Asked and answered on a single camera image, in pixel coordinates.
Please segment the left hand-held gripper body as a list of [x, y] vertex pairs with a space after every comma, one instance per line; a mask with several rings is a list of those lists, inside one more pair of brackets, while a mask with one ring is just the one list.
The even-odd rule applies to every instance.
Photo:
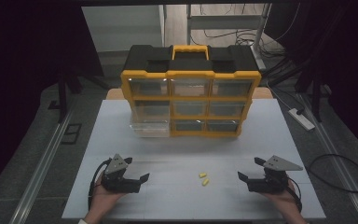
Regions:
[[139, 179], [126, 179], [124, 174], [129, 164], [116, 154], [103, 171], [102, 185], [113, 193], [138, 193], [141, 185]]

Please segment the dark curtain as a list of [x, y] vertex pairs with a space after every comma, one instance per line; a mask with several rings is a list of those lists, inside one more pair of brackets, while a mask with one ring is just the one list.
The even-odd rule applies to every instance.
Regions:
[[330, 105], [358, 138], [358, 0], [282, 0], [265, 33], [295, 63], [311, 60], [295, 90], [328, 86]]
[[42, 91], [61, 76], [101, 72], [81, 6], [0, 0], [0, 174], [30, 127]]

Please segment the white panel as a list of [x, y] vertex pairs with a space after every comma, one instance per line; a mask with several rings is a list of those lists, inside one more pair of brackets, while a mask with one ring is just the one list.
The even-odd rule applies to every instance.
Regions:
[[82, 7], [82, 11], [98, 52], [164, 45], [162, 5]]

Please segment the white power strip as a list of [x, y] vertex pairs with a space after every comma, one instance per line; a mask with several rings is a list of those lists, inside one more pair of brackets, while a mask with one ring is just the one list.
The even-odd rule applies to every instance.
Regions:
[[314, 124], [310, 122], [304, 115], [301, 110], [292, 108], [288, 111], [289, 115], [295, 119], [305, 130], [311, 131], [315, 128]]

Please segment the white desk frame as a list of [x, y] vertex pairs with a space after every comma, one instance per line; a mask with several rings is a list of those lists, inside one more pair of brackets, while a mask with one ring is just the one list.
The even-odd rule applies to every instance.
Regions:
[[192, 42], [191, 32], [193, 30], [234, 30], [255, 31], [255, 39], [251, 41], [251, 50], [255, 57], [258, 68], [263, 71], [266, 66], [262, 60], [259, 44], [264, 33], [265, 25], [269, 15], [270, 4], [264, 4], [260, 14], [225, 14], [206, 15], [202, 12], [199, 15], [192, 14], [192, 6], [186, 6], [186, 42]]

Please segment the person's right hand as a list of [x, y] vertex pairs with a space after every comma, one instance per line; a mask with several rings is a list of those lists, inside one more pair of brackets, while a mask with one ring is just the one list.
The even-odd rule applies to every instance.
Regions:
[[289, 192], [284, 191], [281, 194], [263, 193], [263, 196], [274, 204], [283, 218], [285, 216], [301, 215], [297, 209], [295, 199]]

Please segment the metal floor rail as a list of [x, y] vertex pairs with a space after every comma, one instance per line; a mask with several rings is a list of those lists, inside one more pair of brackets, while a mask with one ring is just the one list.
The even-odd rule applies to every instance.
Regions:
[[[324, 146], [325, 153], [338, 154], [337, 148], [333, 143], [332, 139], [330, 138], [328, 132], [326, 131], [324, 125], [319, 120], [317, 120], [312, 114], [311, 102], [307, 98], [307, 95], [305, 93], [297, 93], [296, 97], [298, 98], [298, 101], [304, 105], [305, 114], [308, 116], [310, 121], [315, 125], [315, 132], [317, 133], [322, 145]], [[355, 183], [355, 179], [350, 175], [350, 170], [345, 165], [342, 159], [334, 158], [333, 165], [337, 172], [338, 178], [340, 179], [341, 183], [345, 188], [358, 189], [358, 185]], [[350, 192], [349, 196], [358, 214], [358, 193]]]
[[73, 113], [68, 112], [56, 127], [54, 134], [44, 149], [39, 163], [34, 169], [34, 173], [21, 196], [9, 224], [25, 224], [72, 116]]

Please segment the clear plastic drawer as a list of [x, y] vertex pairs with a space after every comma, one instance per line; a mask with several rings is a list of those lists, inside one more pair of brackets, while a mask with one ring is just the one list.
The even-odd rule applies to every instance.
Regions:
[[170, 123], [167, 120], [132, 120], [131, 129], [141, 137], [168, 137]]

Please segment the black metal stand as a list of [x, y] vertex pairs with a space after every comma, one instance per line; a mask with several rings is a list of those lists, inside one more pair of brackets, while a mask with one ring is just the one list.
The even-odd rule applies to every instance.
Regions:
[[58, 73], [58, 93], [59, 100], [51, 101], [48, 110], [59, 109], [60, 115], [58, 122], [62, 123], [67, 114], [67, 94], [66, 88], [73, 94], [79, 94], [82, 92], [83, 87], [78, 79], [78, 75], [75, 72], [59, 72]]
[[318, 122], [321, 122], [320, 116], [320, 99], [321, 99], [321, 72], [311, 61], [306, 60], [301, 64], [301, 74], [296, 82], [296, 92], [306, 92], [311, 87], [311, 113]]

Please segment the yellow and black organizer box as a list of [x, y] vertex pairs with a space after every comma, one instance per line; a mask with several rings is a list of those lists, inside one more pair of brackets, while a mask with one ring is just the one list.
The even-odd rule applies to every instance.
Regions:
[[261, 74], [248, 46], [131, 47], [121, 72], [121, 89], [129, 101], [131, 78], [251, 79], [255, 88]]

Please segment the person's left hand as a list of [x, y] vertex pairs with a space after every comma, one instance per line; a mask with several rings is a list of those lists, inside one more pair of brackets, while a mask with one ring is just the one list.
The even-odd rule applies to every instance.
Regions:
[[107, 215], [117, 204], [118, 200], [125, 196], [125, 193], [112, 193], [106, 190], [102, 184], [102, 177], [99, 176], [92, 194], [91, 206], [88, 214], [104, 216]]

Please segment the grid of clear drawers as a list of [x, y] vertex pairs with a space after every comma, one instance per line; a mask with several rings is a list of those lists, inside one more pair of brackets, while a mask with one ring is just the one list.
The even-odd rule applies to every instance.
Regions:
[[170, 135], [237, 136], [252, 103], [251, 79], [131, 78], [132, 120], [167, 120]]

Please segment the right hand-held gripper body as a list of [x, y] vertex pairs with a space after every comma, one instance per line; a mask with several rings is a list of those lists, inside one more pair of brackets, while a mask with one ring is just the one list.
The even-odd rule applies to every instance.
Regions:
[[262, 166], [263, 178], [249, 178], [246, 183], [248, 190], [260, 193], [281, 193], [288, 187], [287, 171], [302, 171], [300, 165], [273, 155]]

